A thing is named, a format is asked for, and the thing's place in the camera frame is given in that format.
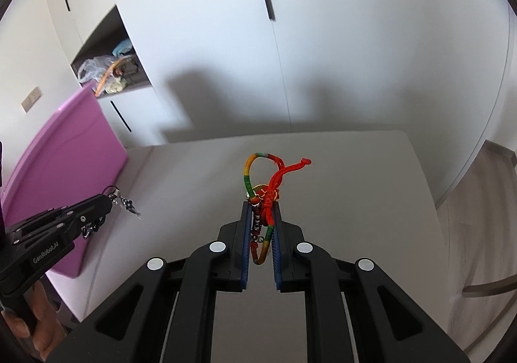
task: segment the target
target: plastic bag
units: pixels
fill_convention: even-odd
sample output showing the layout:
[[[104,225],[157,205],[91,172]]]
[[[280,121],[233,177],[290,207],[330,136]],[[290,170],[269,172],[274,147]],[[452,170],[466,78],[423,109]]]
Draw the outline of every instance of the plastic bag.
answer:
[[[77,72],[79,83],[84,85],[92,80],[99,82],[110,65],[116,60],[117,57],[112,55],[102,55],[101,57],[87,59],[81,64]]]

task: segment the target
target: finger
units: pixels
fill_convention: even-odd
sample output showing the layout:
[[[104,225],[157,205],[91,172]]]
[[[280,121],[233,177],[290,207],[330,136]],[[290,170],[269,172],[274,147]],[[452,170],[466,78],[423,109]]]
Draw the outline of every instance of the finger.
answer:
[[[36,281],[33,286],[33,295],[30,300],[30,308],[38,321],[45,318],[45,314],[50,310],[52,305],[48,302],[47,294],[43,288],[41,281]]]
[[[33,344],[37,351],[42,352],[52,343],[55,327],[55,319],[44,318],[43,321],[38,322],[33,334]]]
[[[29,327],[23,319],[18,318],[16,315],[7,311],[2,311],[2,316],[14,336],[17,336],[18,338],[30,337]]]
[[[43,361],[46,361],[48,358],[48,355],[54,351],[54,349],[61,344],[61,341],[65,339],[65,330],[61,326],[61,324],[58,321],[55,321],[55,331],[54,331],[54,338],[52,339],[52,342],[50,345],[43,351],[40,352],[41,359]]]

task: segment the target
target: purple panel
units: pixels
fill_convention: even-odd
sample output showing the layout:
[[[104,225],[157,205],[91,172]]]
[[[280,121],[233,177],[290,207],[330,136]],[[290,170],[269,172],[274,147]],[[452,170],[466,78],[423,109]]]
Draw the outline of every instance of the purple panel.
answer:
[[[127,161],[91,85],[67,100],[34,137],[1,195],[6,227],[48,208],[72,205],[112,184]],[[77,277],[87,241],[53,270]]]

